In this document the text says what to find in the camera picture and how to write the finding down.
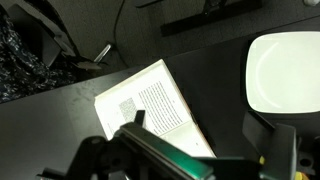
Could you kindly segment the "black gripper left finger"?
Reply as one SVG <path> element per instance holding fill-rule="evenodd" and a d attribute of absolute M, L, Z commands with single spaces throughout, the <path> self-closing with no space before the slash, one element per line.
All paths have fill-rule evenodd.
<path fill-rule="evenodd" d="M 129 180 L 214 180 L 214 169 L 142 127 L 145 112 L 116 131 L 111 140 L 85 138 L 63 180 L 110 180 L 122 174 Z"/>

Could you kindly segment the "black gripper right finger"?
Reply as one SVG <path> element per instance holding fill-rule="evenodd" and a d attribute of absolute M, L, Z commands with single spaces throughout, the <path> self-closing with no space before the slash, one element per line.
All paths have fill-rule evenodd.
<path fill-rule="evenodd" d="M 258 172 L 260 180 L 294 180 L 297 164 L 296 129 L 272 125 L 256 112 L 244 115 L 242 132 L 265 161 Z"/>

